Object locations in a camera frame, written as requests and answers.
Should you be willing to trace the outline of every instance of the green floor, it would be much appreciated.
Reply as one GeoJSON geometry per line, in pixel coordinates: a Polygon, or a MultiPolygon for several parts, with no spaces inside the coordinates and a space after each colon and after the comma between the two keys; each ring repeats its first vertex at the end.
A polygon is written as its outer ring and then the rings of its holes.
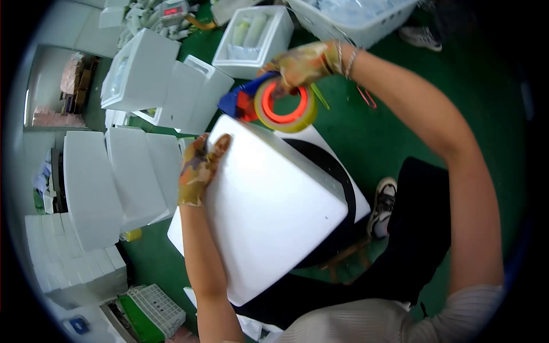
{"type": "MultiPolygon", "coordinates": [[[[208,6],[204,6],[198,18],[208,15],[208,6]]],[[[221,30],[192,34],[183,41],[178,59],[183,60],[186,55],[193,54],[210,63],[221,36],[221,30]]],[[[295,32],[290,46],[313,40],[315,38],[307,32],[295,32]]],[[[481,37],[473,38],[467,44],[445,44],[441,53],[433,53],[407,45],[391,35],[370,51],[409,68],[435,84],[467,119],[492,175],[500,206],[503,249],[505,254],[509,252],[526,205],[524,110],[519,85],[513,79],[509,66],[492,52],[481,37]]],[[[442,165],[440,159],[377,98],[378,108],[370,109],[353,82],[332,76],[319,81],[318,86],[332,109],[328,111],[320,107],[315,127],[333,148],[370,204],[378,181],[385,176],[396,178],[406,157],[414,156],[442,165]]],[[[132,118],[131,124],[147,132],[175,134],[173,129],[154,127],[138,117],[132,118]]],[[[428,216],[429,204],[424,207],[428,216]]],[[[196,332],[195,310],[183,292],[183,287],[189,286],[184,260],[166,236],[169,222],[166,220],[143,228],[143,238],[124,243],[124,247],[136,268],[137,283],[157,283],[187,312],[186,325],[196,332]]],[[[378,256],[385,245],[386,241],[376,243],[371,249],[371,258],[378,256]]],[[[345,280],[360,272],[360,264],[349,258],[348,264],[343,263],[340,278],[345,280]]],[[[327,273],[315,268],[295,273],[329,280],[327,273]]],[[[439,312],[444,305],[448,276],[447,256],[419,297],[430,316],[439,312]]],[[[419,306],[412,310],[412,314],[416,319],[421,319],[419,306]]]]}
{"type": "Polygon", "coordinates": [[[101,85],[109,72],[110,58],[101,57],[93,74],[92,86],[89,88],[88,100],[82,109],[84,123],[95,131],[105,132],[105,110],[101,108],[101,85]]]}

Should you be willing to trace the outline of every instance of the packing tape roll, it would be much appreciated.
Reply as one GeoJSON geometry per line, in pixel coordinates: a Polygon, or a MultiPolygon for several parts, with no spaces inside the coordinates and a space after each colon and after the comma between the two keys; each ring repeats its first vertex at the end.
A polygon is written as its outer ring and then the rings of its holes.
{"type": "Polygon", "coordinates": [[[272,78],[263,82],[254,97],[254,108],[257,118],[268,128],[273,130],[294,133],[299,132],[311,125],[318,114],[315,94],[311,87],[299,87],[301,101],[298,108],[288,115],[277,115],[273,113],[273,100],[271,93],[276,87],[276,81],[272,78]]]}

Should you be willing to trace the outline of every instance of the red display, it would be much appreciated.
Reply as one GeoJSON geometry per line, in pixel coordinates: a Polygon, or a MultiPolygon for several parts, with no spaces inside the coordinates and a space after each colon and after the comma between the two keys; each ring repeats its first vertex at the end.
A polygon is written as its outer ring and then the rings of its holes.
{"type": "Polygon", "coordinates": [[[164,15],[170,15],[170,14],[176,14],[183,12],[183,8],[181,6],[169,8],[164,10],[164,15]]]}

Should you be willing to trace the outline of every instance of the camouflage glove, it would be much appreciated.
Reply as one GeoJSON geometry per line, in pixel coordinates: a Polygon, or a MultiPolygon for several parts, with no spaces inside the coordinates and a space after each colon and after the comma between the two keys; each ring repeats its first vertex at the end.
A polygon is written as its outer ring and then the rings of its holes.
{"type": "Polygon", "coordinates": [[[204,133],[185,149],[179,176],[179,205],[202,207],[206,187],[214,179],[219,159],[231,143],[231,136],[224,134],[206,153],[204,144],[207,137],[208,134],[204,133]]]}
{"type": "Polygon", "coordinates": [[[279,71],[282,78],[274,96],[295,95],[296,87],[309,85],[324,76],[343,73],[337,44],[336,41],[313,42],[293,48],[273,58],[257,72],[257,76],[279,71]]]}

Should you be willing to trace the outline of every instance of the black pants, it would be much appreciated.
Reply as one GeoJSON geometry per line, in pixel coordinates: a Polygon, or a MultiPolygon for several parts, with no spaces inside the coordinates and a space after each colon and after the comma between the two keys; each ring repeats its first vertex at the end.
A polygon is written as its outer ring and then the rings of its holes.
{"type": "Polygon", "coordinates": [[[235,311],[286,330],[305,313],[350,301],[381,298],[415,305],[450,247],[448,172],[407,158],[388,231],[387,248],[353,284],[287,274],[235,311]]]}
{"type": "Polygon", "coordinates": [[[433,10],[434,22],[429,31],[439,43],[465,34],[477,22],[472,0],[438,0],[433,10]]]}

